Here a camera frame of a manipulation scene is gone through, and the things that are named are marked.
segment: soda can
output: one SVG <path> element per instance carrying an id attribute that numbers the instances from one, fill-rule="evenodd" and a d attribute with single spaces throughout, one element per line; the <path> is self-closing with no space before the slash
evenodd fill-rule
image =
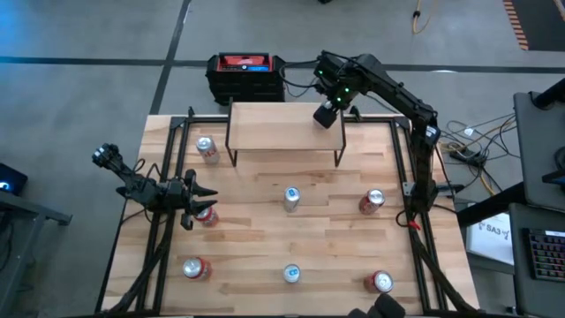
<path id="1" fill-rule="evenodd" d="M 395 283 L 388 272 L 384 270 L 377 270 L 371 275 L 365 277 L 363 285 L 369 292 L 390 292 L 395 286 Z"/>
<path id="2" fill-rule="evenodd" d="M 359 201 L 359 211 L 364 215 L 371 215 L 383 204 L 385 204 L 384 193 L 378 189 L 371 189 Z"/>
<path id="3" fill-rule="evenodd" d="M 189 279 L 205 280 L 212 275 L 212 266 L 209 261 L 202 260 L 200 257 L 192 257 L 185 261 L 183 271 Z"/>
<path id="4" fill-rule="evenodd" d="M 194 218 L 206 227 L 213 227 L 220 221 L 220 217 L 215 212 L 214 207 L 203 209 L 202 212 L 198 213 Z"/>
<path id="5" fill-rule="evenodd" d="M 298 208 L 300 202 L 300 191 L 294 187 L 288 187 L 284 190 L 284 209 L 287 212 L 294 212 Z"/>
<path id="6" fill-rule="evenodd" d="M 200 137 L 196 141 L 196 148 L 207 164 L 216 164 L 220 161 L 220 153 L 211 137 Z"/>
<path id="7" fill-rule="evenodd" d="M 300 279 L 300 268 L 296 264 L 287 265 L 284 268 L 283 275 L 287 283 L 297 283 Z"/>

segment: can lid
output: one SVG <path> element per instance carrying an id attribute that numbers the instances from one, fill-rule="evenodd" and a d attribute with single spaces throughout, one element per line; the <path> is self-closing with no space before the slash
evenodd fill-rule
<path id="1" fill-rule="evenodd" d="M 296 264 L 288 265 L 284 268 L 284 280 L 295 283 L 300 278 L 300 268 Z"/>
<path id="2" fill-rule="evenodd" d="M 189 278 L 195 278 L 202 271 L 202 261 L 198 257 L 193 257 L 185 261 L 183 266 L 185 275 Z"/>
<path id="3" fill-rule="evenodd" d="M 210 137 L 200 137 L 196 141 L 196 147 L 198 148 L 208 148 L 210 147 L 210 144 L 212 144 Z"/>
<path id="4" fill-rule="evenodd" d="M 205 208 L 202 212 L 198 213 L 195 217 L 198 220 L 206 218 L 210 214 L 210 208 Z"/>
<path id="5" fill-rule="evenodd" d="M 300 200 L 300 191 L 294 186 L 288 187 L 284 191 L 284 198 L 288 201 L 298 201 Z"/>
<path id="6" fill-rule="evenodd" d="M 392 276 L 384 271 L 378 271 L 374 276 L 374 286 L 381 292 L 390 292 L 395 283 L 392 281 Z"/>
<path id="7" fill-rule="evenodd" d="M 369 201 L 374 204 L 382 204 L 385 202 L 385 195 L 381 190 L 373 189 L 369 191 Z"/>

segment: keyboard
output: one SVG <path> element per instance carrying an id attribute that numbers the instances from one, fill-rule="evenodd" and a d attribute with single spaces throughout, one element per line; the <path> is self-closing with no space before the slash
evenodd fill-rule
<path id="1" fill-rule="evenodd" d="M 524 229 L 533 279 L 565 282 L 565 232 Z"/>

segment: wooden tabletop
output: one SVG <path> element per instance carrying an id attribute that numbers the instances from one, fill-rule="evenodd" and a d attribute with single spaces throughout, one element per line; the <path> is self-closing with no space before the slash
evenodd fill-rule
<path id="1" fill-rule="evenodd" d="M 170 116 L 147 119 L 139 150 L 139 158 L 147 160 L 145 167 L 161 165 L 169 122 Z M 345 315 L 356 307 L 367 310 L 376 300 L 378 295 L 365 291 L 362 280 L 379 269 L 395 280 L 391 296 L 407 313 L 421 314 L 408 232 L 395 223 L 403 200 L 390 128 L 363 123 L 346 124 L 345 130 L 348 146 L 339 168 L 331 156 L 318 151 L 241 153 L 234 168 L 222 146 L 226 124 L 191 125 L 184 169 L 195 169 L 200 185 L 219 191 L 215 208 L 220 222 L 212 229 L 196 223 L 193 231 L 185 231 L 177 214 L 162 314 Z M 409 170 L 399 132 L 404 166 Z M 216 166 L 202 162 L 195 146 L 200 135 L 211 135 L 218 145 L 221 161 Z M 169 176 L 177 154 L 172 158 Z M 445 178 L 435 159 L 433 176 L 442 182 Z M 296 186 L 302 193 L 300 206 L 292 214 L 282 206 L 287 186 Z M 374 215 L 363 216 L 358 201 L 370 188 L 381 189 L 386 203 Z M 447 199 L 436 203 L 452 208 Z M 124 217 L 139 210 L 138 204 L 130 202 Z M 430 219 L 441 269 L 466 301 L 477 307 L 456 216 L 434 208 Z M 102 308 L 116 304 L 139 274 L 148 232 L 143 215 L 122 226 Z M 192 256 L 211 262 L 209 280 L 193 282 L 183 275 L 183 262 Z M 299 284 L 283 280 L 283 268 L 290 263 L 302 269 Z M 427 269 L 426 281 L 435 306 Z"/>
<path id="2" fill-rule="evenodd" d="M 329 129 L 316 125 L 319 102 L 234 102 L 230 148 L 234 150 L 340 150 L 340 116 Z"/>

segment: gray floor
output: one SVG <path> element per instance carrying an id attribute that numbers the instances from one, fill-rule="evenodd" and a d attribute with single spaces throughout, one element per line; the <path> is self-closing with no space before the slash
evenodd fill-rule
<path id="1" fill-rule="evenodd" d="M 411 35 L 416 0 L 192 0 L 177 59 L 208 59 L 219 51 L 268 51 L 289 61 L 322 49 L 373 53 L 388 64 L 560 66 L 565 53 L 520 50 L 502 0 L 439 0 L 430 26 Z M 431 1 L 424 1 L 423 12 Z M 0 56 L 164 59 L 182 0 L 0 1 Z M 72 225 L 49 224 L 26 279 L 34 291 L 19 307 L 41 317 L 89 314 L 101 288 L 123 205 L 118 179 L 91 163 L 103 142 L 120 146 L 127 163 L 139 150 L 161 67 L 0 64 L 0 162 L 29 176 L 25 196 L 74 214 Z M 209 93 L 204 69 L 175 67 L 160 114 L 224 113 Z M 452 119 L 475 124 L 512 112 L 512 94 L 543 90 L 563 77 L 528 73 L 391 72 L 396 80 Z M 308 83 L 312 72 L 289 70 Z M 296 94 L 300 89 L 292 88 Z M 313 91 L 299 101 L 319 101 Z M 359 97 L 365 112 L 388 112 Z M 487 131 L 501 122 L 482 129 Z M 516 132 L 505 138 L 518 153 Z M 492 155 L 500 150 L 493 148 Z M 502 187 L 522 179 L 520 162 L 505 157 L 487 168 Z M 448 166 L 452 181 L 471 174 Z M 477 183 L 459 194 L 480 201 Z M 472 269 L 481 307 L 500 313 L 513 305 L 512 277 Z"/>

